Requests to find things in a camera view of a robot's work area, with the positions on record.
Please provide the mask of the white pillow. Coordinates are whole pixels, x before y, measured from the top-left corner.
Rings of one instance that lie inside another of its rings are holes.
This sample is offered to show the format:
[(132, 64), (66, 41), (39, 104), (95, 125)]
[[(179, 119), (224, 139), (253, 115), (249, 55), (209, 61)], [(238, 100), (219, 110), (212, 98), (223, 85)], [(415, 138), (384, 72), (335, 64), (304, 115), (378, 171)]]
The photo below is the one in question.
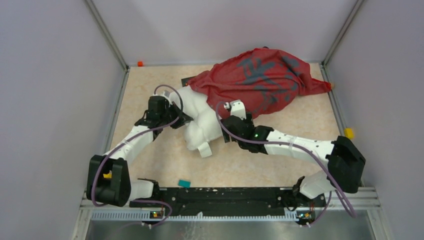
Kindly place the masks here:
[(172, 92), (169, 99), (181, 106), (183, 113), (193, 118), (185, 124), (184, 139), (186, 147), (190, 151), (198, 151), (202, 158), (213, 155), (209, 143), (223, 136), (221, 127), (216, 117), (216, 112), (208, 105), (207, 96), (196, 92), (189, 86), (184, 86)]

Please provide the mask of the red patterned pillowcase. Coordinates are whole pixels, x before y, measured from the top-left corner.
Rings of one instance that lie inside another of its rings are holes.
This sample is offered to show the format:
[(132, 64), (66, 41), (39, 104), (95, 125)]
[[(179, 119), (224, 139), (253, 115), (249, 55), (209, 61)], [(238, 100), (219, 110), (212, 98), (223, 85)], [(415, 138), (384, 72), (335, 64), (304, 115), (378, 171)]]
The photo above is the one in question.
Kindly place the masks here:
[(279, 112), (298, 96), (328, 93), (332, 85), (312, 77), (310, 64), (280, 49), (254, 48), (215, 64), (187, 83), (216, 109), (240, 100), (257, 118)]

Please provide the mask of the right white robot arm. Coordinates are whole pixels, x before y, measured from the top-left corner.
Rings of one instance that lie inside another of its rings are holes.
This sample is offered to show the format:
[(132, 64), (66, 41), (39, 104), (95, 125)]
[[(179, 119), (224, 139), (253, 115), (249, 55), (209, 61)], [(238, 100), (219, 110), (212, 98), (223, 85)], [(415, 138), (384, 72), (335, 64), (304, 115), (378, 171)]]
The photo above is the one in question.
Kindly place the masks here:
[(330, 192), (355, 194), (361, 185), (365, 157), (345, 137), (336, 140), (314, 140), (289, 135), (272, 127), (255, 126), (252, 119), (230, 116), (219, 124), (225, 142), (237, 142), (251, 153), (282, 155), (317, 164), (320, 171), (301, 177), (293, 187), (293, 200), (307, 206), (317, 196)]

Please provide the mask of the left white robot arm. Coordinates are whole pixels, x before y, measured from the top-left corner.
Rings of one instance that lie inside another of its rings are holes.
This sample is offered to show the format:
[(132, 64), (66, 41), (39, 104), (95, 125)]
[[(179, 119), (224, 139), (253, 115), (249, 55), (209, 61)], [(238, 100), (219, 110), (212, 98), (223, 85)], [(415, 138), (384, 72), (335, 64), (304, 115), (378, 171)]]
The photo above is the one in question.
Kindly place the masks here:
[(91, 157), (86, 185), (87, 199), (96, 207), (123, 207), (138, 199), (149, 207), (156, 206), (161, 194), (155, 190), (155, 181), (132, 180), (129, 165), (147, 145), (156, 140), (164, 128), (178, 129), (192, 121), (183, 109), (184, 103), (180, 96), (176, 101), (167, 96), (151, 96), (147, 110), (135, 122), (128, 135), (108, 152)]

